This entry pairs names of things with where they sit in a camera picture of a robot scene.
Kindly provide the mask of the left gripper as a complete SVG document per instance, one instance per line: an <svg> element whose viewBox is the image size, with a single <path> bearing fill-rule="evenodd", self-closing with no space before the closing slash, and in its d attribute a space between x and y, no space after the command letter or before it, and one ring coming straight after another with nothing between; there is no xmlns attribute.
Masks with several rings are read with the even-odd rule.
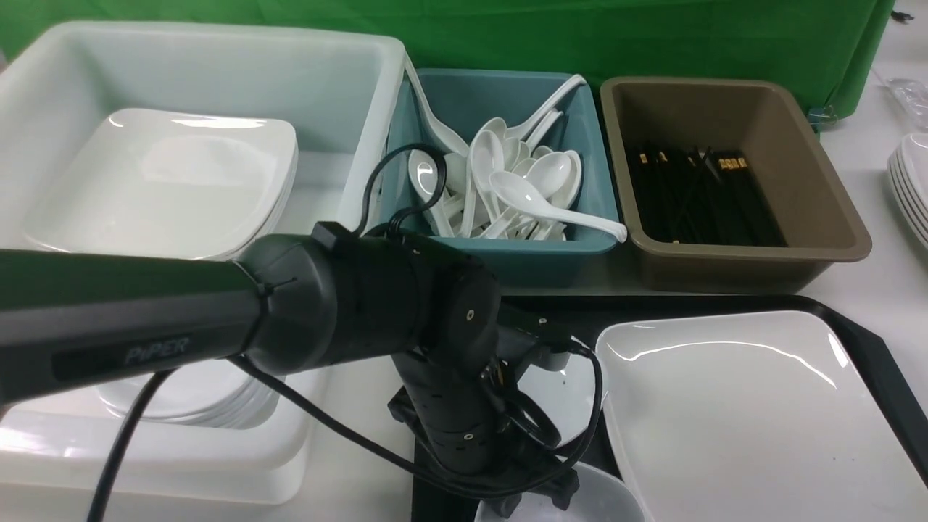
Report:
<svg viewBox="0 0 928 522"><path fill-rule="evenodd" d="M547 355L581 344L544 318L500 304L448 304L392 362L403 383L388 408L430 456L419 479L451 494L513 512L525 493L566 511L580 480L580 450L560 459L560 436L518 386Z"/></svg>

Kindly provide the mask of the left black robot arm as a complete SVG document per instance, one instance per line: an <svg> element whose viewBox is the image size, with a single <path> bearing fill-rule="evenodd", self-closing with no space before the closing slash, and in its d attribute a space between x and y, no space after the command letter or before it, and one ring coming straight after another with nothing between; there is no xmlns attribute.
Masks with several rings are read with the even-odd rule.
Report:
<svg viewBox="0 0 928 522"><path fill-rule="evenodd" d="M226 359L283 377L389 356L390 410L431 457L410 471L503 518L524 492L566 509L579 479L517 391L569 333L502 302L481 261L407 231L318 223L234 261L2 252L2 407Z"/></svg>

